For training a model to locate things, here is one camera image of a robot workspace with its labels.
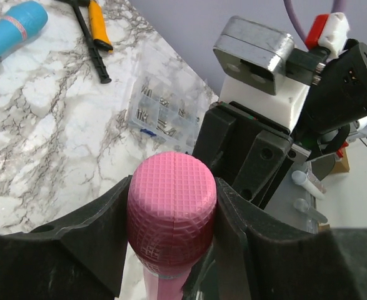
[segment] pink bottle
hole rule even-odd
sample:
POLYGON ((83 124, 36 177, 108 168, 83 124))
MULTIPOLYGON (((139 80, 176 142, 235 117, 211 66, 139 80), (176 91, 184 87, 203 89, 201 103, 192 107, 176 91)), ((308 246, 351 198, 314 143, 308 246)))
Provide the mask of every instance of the pink bottle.
POLYGON ((165 152, 141 163, 128 196, 128 241, 144 265, 149 300, 181 300, 191 267, 211 245, 216 186, 194 157, 165 152))

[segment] yellow utility knife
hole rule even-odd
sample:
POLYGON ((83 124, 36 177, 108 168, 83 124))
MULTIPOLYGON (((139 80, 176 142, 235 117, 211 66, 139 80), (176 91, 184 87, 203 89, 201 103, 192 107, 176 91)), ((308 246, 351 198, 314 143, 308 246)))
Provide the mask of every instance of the yellow utility knife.
POLYGON ((89 17, 94 45, 100 50, 112 52, 114 48, 107 36, 103 12, 100 5, 95 0, 90 0, 89 17))

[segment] silver metal block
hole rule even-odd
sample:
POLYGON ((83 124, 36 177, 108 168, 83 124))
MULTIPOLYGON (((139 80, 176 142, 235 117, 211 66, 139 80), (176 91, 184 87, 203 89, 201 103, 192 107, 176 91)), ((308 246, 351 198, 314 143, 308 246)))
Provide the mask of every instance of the silver metal block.
POLYGON ((290 34, 235 16, 217 40, 214 53, 227 75, 276 95, 293 49, 290 34))

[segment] marble table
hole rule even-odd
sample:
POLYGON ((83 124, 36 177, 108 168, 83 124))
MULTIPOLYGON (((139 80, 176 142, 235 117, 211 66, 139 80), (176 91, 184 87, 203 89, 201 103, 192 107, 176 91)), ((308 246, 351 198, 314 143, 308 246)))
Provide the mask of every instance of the marble table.
MULTIPOLYGON (((0 16, 20 2, 0 0, 0 16)), ((85 205, 168 149, 126 121, 143 43, 196 76, 127 0, 100 0, 115 48, 104 56, 113 81, 102 85, 70 6, 38 2, 46 27, 0 61, 0 234, 29 232, 85 205)), ((164 64, 165 75, 175 71, 164 64)), ((199 77, 191 89, 216 100, 199 77)), ((120 299, 145 299, 130 248, 120 299)))

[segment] blue cylinder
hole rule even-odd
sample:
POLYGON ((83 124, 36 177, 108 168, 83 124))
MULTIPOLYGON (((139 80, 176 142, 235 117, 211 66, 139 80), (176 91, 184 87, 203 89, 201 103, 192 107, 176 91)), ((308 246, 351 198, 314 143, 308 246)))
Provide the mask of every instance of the blue cylinder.
POLYGON ((28 1, 13 6, 0 20, 0 56, 35 36, 47 21, 46 10, 37 2, 28 1))

